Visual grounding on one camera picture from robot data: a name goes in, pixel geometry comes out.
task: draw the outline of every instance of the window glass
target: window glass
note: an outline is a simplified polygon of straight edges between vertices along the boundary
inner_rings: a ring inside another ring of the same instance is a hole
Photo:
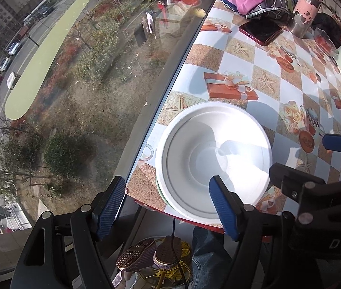
[[[13,16],[0,16],[0,272],[42,212],[72,212],[108,187],[202,2],[0,0]]]

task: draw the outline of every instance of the phone screen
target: phone screen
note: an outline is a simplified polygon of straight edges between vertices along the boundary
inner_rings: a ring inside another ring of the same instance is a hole
[[[281,30],[277,24],[267,18],[250,20],[242,25],[242,28],[261,42],[268,41],[276,32]]]

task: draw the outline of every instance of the yellow-green sticker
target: yellow-green sticker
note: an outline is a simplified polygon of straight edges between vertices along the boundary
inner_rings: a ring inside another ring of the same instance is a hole
[[[69,30],[90,0],[75,0],[39,46],[7,98],[4,113],[21,118],[30,108]]]

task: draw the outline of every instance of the red phone case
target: red phone case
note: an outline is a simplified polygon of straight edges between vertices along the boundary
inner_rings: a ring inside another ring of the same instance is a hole
[[[271,43],[272,40],[274,40],[282,31],[283,29],[280,27],[279,30],[277,30],[270,38],[268,38],[268,40],[266,40],[265,42],[262,42],[260,40],[258,40],[258,38],[256,38],[255,36],[253,36],[252,34],[248,33],[247,31],[244,30],[244,26],[247,25],[247,23],[242,24],[239,27],[239,31],[241,31],[243,34],[245,34],[246,36],[250,37],[253,41],[255,41],[257,44],[261,45],[261,46],[267,46]]]

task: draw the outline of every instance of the black cable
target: black cable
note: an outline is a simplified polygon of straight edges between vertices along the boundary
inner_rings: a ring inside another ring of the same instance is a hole
[[[177,258],[176,252],[174,251],[174,247],[173,247],[173,237],[174,237],[174,224],[175,224],[175,221],[176,221],[176,219],[173,218],[172,241],[171,241],[171,243],[170,243],[170,247],[172,248],[172,252],[173,252],[174,258],[176,259],[177,266],[179,267],[179,271],[180,271],[180,274],[181,274],[181,278],[183,279],[183,282],[184,282],[184,287],[185,287],[185,289],[188,289],[188,284],[187,284],[187,281],[186,281],[186,279],[185,279],[184,272],[183,272],[183,270],[181,269],[181,265],[180,265],[179,259]]]

